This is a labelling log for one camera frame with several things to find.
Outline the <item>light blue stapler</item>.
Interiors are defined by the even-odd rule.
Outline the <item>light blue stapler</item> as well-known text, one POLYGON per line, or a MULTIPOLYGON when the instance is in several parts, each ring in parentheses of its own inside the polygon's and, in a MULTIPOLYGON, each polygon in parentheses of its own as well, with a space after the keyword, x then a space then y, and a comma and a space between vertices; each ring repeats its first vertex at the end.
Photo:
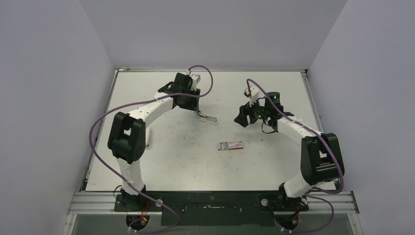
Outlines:
POLYGON ((206 123, 213 124, 213 125, 219 124, 218 118, 205 115, 200 110, 194 111, 194 114, 196 118, 202 122, 206 122, 206 123))

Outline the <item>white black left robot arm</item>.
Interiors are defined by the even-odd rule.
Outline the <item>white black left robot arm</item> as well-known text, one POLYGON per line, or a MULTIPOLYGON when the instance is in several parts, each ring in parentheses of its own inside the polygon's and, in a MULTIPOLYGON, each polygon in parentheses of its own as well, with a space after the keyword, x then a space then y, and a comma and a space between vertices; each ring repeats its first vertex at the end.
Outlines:
POLYGON ((127 112, 115 114, 108 139, 108 148, 120 166, 123 185, 121 193, 127 197, 127 205, 134 211, 145 207, 145 188, 139 160, 145 152, 148 127, 161 115, 179 107, 193 111, 201 121, 217 125, 218 118, 203 114, 199 108, 201 90, 197 74, 178 73, 174 81, 159 88, 149 102, 127 112))

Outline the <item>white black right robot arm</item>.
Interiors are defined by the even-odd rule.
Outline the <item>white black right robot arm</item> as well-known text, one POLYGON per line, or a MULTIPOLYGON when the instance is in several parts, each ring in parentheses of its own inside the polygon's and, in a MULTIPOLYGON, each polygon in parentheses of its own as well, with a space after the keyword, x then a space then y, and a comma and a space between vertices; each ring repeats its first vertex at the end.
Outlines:
POLYGON ((322 191, 320 185, 334 180, 344 181, 344 165, 339 141, 333 133, 323 133, 303 124, 294 114, 286 112, 278 92, 266 93, 260 104, 259 92, 254 87, 245 90, 249 101, 239 108, 234 121, 243 127, 261 120, 264 125, 291 139, 300 147, 300 171, 281 184, 277 205, 289 210, 296 198, 313 190, 322 191))

